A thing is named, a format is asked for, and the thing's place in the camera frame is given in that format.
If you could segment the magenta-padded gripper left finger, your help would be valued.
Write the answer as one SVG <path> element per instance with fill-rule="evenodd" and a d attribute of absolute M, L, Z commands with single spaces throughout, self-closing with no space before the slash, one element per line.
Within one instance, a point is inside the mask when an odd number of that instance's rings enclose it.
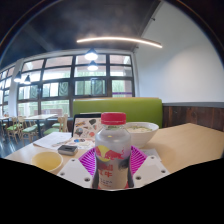
<path fill-rule="evenodd" d="M 84 188 L 91 188 L 96 171 L 95 149 L 85 152 L 80 158 L 70 159 L 58 176 Z"/>

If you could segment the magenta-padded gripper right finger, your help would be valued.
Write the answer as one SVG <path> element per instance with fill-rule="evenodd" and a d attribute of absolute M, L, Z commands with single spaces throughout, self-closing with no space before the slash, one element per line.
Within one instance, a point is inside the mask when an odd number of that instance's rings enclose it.
<path fill-rule="evenodd" d="M 135 146 L 131 149 L 130 172 L 135 188 L 143 187 L 169 175 L 155 149 L 141 150 Z"/>

